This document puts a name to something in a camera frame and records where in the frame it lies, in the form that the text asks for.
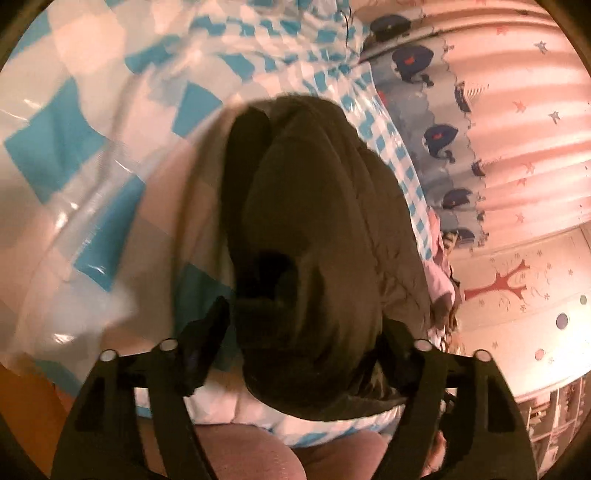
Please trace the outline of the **pink purple clothes pile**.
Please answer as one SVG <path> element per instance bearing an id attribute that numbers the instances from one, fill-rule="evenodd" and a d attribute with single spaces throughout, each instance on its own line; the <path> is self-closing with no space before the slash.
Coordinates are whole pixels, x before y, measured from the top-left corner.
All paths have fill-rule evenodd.
<path id="1" fill-rule="evenodd" d="M 428 218 L 432 256 L 423 261 L 431 299 L 431 325 L 428 336 L 437 347 L 442 347 L 446 343 L 446 337 L 457 329 L 456 312 L 462 303 L 459 282 L 453 278 L 450 263 L 450 255 L 456 247 L 459 232 L 444 232 L 439 215 L 431 207 L 428 208 Z"/>

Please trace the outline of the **tree wall sticker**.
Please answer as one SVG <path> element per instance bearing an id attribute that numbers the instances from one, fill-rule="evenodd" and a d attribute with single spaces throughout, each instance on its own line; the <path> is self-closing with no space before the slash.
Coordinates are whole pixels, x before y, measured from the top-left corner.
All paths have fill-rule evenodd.
<path id="1" fill-rule="evenodd" d="M 501 274 L 500 272 L 496 272 L 495 280 L 487 286 L 466 289 L 464 291 L 464 299 L 469 301 L 473 298 L 476 298 L 480 295 L 484 295 L 486 293 L 491 293 L 494 291 L 511 293 L 515 295 L 519 300 L 523 300 L 523 292 L 527 289 L 526 285 L 522 286 L 511 286 L 509 284 L 510 279 L 517 273 L 527 272 L 530 270 L 531 267 L 525 263 L 524 260 L 520 262 L 520 264 L 515 267 L 514 269 L 510 270 L 506 274 Z"/>

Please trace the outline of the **blue white checkered bed cover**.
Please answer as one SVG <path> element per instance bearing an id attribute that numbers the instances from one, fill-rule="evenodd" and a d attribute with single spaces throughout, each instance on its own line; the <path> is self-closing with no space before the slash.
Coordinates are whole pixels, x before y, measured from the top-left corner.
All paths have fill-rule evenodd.
<path id="1" fill-rule="evenodd" d="M 1 71 L 1 357 L 79 392 L 100 351 L 150 349 L 233 289 L 224 122 L 311 94 L 427 204 L 345 1 L 54 1 Z"/>

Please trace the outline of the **whale pattern curtain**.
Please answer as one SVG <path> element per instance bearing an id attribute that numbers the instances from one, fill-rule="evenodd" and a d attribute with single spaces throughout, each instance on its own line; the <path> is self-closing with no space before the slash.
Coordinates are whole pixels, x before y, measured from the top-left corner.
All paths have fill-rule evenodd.
<path id="1" fill-rule="evenodd" d="M 441 228 L 473 251 L 590 219 L 590 76 L 535 1 L 358 1 L 365 58 Z"/>

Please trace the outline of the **dark olive puffer jacket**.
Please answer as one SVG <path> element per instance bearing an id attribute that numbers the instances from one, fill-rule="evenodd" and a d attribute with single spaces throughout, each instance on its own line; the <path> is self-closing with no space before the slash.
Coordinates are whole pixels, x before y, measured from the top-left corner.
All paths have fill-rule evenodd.
<path id="1" fill-rule="evenodd" d="M 422 336 L 431 300 L 398 180 L 335 103 L 291 95 L 245 107 L 225 144 L 221 228 L 235 273 L 180 336 L 181 392 L 204 384 L 235 328 L 245 385 L 315 421 L 403 404 L 381 336 Z"/>

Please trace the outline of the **pink trouser leg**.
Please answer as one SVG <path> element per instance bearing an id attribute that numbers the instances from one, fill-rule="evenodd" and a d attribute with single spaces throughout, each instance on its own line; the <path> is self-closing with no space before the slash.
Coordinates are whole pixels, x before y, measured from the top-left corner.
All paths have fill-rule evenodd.
<path id="1" fill-rule="evenodd" d="M 195 432 L 219 479 L 365 480 L 388 447 L 380 434 L 366 430 L 294 449 L 255 426 L 197 426 Z"/>

